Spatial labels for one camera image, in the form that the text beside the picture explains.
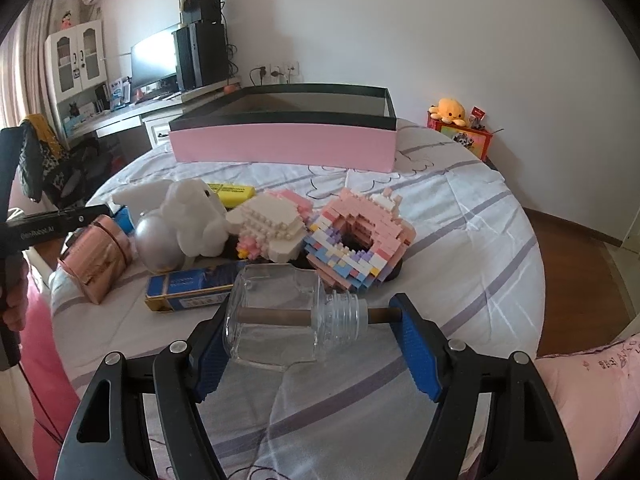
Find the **glass cabinet door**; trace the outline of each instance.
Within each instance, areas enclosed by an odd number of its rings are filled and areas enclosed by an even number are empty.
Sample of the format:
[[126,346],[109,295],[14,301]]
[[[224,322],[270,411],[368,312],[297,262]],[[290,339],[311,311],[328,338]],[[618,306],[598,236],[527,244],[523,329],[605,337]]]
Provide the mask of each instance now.
[[87,22],[76,28],[78,29],[78,56],[80,57],[82,88],[87,90],[107,81],[102,47],[102,24],[100,21]]
[[60,91],[67,92],[74,87],[74,70],[72,56],[75,53],[71,49],[71,40],[68,36],[63,36],[56,43],[58,79],[60,80]]
[[98,48],[94,28],[88,28],[82,33],[82,49],[80,51],[81,63],[86,64],[86,77],[88,80],[100,77],[98,66]]

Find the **pink box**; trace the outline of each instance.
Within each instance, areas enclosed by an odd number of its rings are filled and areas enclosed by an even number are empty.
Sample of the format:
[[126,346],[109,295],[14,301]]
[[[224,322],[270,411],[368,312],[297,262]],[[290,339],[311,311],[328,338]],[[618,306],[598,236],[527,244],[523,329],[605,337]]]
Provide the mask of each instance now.
[[393,170],[386,88],[302,83],[239,89],[169,123],[179,162],[276,162]]
[[343,124],[259,123],[170,133],[178,162],[280,162],[391,172],[395,130]]

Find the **wall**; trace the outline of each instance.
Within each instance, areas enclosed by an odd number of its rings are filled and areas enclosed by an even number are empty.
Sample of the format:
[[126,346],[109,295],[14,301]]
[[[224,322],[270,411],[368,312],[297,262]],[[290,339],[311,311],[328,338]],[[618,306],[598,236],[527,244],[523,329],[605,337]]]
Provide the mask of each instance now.
[[[178,0],[104,0],[107,56],[178,22]],[[226,0],[248,70],[389,88],[423,122],[442,96],[489,113],[523,205],[623,238],[640,205],[640,62],[600,0]],[[110,59],[110,77],[130,70]],[[609,120],[618,120],[612,124]]]

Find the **blue box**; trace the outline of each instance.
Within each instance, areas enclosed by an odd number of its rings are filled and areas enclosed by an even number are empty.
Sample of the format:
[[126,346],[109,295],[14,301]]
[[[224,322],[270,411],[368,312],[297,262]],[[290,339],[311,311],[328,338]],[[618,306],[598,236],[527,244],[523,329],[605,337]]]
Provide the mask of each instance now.
[[146,284],[146,306],[155,312],[170,312],[218,305],[225,301],[246,264],[231,262],[152,276]]

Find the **yellow octopus plush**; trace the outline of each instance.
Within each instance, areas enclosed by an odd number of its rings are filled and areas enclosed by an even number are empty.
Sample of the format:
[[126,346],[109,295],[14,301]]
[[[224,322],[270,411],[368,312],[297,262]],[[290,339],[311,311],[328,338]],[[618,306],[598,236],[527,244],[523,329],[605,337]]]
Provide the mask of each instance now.
[[441,120],[443,123],[454,123],[456,126],[466,126],[465,109],[455,99],[443,98],[438,101],[438,106],[429,108],[432,119]]

